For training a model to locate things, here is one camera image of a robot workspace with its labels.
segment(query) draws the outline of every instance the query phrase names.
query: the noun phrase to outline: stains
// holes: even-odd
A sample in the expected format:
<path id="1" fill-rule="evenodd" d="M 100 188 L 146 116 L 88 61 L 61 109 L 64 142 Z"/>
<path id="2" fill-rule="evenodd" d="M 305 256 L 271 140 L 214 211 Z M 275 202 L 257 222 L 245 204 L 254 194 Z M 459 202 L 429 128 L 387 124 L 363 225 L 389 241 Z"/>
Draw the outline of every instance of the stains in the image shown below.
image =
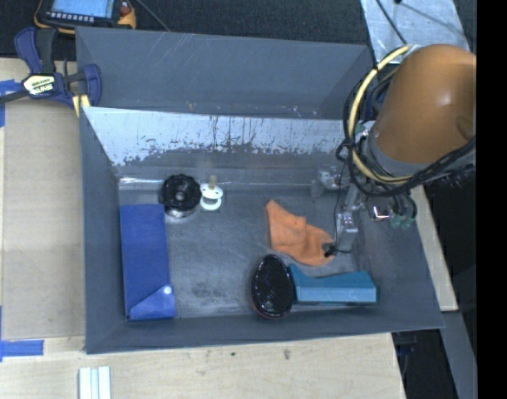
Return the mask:
<path id="1" fill-rule="evenodd" d="M 199 282 L 192 288 L 192 293 L 197 298 L 224 298 L 222 289 L 214 287 L 206 282 Z"/>

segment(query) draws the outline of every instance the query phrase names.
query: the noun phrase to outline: cardboard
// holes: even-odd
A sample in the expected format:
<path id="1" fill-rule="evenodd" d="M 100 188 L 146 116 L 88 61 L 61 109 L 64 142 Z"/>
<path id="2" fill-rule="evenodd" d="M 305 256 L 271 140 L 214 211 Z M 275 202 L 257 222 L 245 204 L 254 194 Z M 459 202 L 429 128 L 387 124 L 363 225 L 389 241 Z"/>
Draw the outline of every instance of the cardboard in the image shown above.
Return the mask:
<path id="1" fill-rule="evenodd" d="M 0 80 L 26 74 L 23 61 L 0 60 Z M 77 123 L 74 111 L 55 102 L 6 105 L 3 339 L 84 333 Z"/>

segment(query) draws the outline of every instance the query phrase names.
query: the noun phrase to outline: blue tape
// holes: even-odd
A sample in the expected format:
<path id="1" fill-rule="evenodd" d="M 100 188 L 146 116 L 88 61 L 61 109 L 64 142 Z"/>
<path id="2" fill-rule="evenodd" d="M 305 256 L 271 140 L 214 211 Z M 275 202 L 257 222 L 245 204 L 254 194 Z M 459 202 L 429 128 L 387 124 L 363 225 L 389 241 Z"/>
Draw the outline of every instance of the blue tape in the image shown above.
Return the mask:
<path id="1" fill-rule="evenodd" d="M 4 357 L 41 356 L 43 354 L 44 340 L 21 340 L 16 342 L 1 340 L 1 316 L 2 308 L 0 306 L 0 362 Z"/>
<path id="2" fill-rule="evenodd" d="M 15 92 L 22 90 L 20 82 L 14 80 L 0 81 L 0 96 L 6 95 L 8 92 Z M 0 128 L 6 125 L 6 107 L 4 104 L 0 105 Z"/>

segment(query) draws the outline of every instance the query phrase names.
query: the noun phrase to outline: orange cloth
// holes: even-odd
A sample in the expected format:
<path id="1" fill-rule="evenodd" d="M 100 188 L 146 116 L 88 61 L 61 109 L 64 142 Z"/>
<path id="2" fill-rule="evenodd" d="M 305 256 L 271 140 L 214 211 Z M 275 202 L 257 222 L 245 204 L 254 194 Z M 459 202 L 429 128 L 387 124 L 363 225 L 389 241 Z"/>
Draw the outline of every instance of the orange cloth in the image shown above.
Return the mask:
<path id="1" fill-rule="evenodd" d="M 324 257 L 322 245 L 333 243 L 325 230 L 307 224 L 305 217 L 289 213 L 273 199 L 265 208 L 272 249 L 310 266 L 321 266 L 333 260 L 333 256 Z"/>

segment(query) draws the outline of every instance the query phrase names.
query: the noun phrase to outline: clamp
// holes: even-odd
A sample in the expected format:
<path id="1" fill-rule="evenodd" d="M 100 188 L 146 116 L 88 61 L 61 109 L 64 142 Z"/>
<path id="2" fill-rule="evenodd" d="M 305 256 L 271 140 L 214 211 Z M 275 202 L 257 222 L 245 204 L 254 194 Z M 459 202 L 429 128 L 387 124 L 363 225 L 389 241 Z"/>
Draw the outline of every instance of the clamp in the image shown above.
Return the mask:
<path id="1" fill-rule="evenodd" d="M 21 81 L 22 89 L 0 96 L 0 105 L 28 96 L 32 99 L 48 99 L 62 103 L 80 113 L 80 103 L 95 106 L 101 98 L 100 70 L 95 64 L 82 67 L 81 72 L 64 76 L 56 72 L 52 60 L 52 44 L 57 29 L 28 27 L 20 31 L 13 42 L 19 58 L 26 62 L 30 74 Z M 76 95 L 69 88 L 70 83 L 86 81 L 84 95 Z"/>

